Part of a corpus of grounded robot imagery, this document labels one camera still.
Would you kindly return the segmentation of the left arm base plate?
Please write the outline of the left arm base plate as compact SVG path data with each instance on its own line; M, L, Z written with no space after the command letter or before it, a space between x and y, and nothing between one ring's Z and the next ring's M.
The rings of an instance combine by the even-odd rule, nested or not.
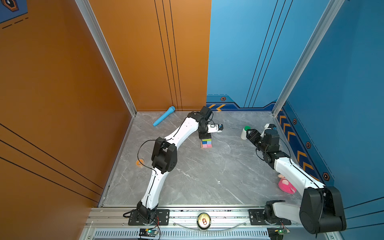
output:
M138 210L133 210L130 213L128 225L129 226L167 226L170 219L170 210L157 209L154 212L147 214L140 214Z

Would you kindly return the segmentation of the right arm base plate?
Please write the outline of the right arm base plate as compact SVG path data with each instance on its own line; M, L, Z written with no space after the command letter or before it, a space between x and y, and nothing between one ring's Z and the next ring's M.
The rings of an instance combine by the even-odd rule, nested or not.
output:
M248 212L249 212L249 218L252 226L256 226L256 225L260 225L260 226L261 225L271 225L271 226L288 225L290 226L292 224L290 220L280 219L280 218L268 221L264 215L265 211L262 209L249 209Z

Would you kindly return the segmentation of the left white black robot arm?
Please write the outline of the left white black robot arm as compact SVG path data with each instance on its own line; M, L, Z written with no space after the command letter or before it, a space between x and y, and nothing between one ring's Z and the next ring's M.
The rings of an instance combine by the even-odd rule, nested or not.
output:
M182 124L165 138L158 137L154 141L152 153L151 178L143 198L137 204L139 216L145 224L156 219L159 197L168 174L178 162L178 149L194 132L199 133L199 139L208 139L211 133L223 130L221 125L209 124L213 111L204 106L198 112L190 112Z

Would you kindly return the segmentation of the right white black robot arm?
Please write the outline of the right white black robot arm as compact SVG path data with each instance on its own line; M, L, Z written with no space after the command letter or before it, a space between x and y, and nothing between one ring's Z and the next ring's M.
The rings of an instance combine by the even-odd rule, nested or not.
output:
M269 125L262 133L246 131L247 139L256 147L273 170L283 175L302 197L300 205L285 201L268 201L264 209L267 223L279 224L282 219L302 224L310 234L341 232L347 229L347 220L340 191L328 187L306 173L291 157L280 150L280 136Z

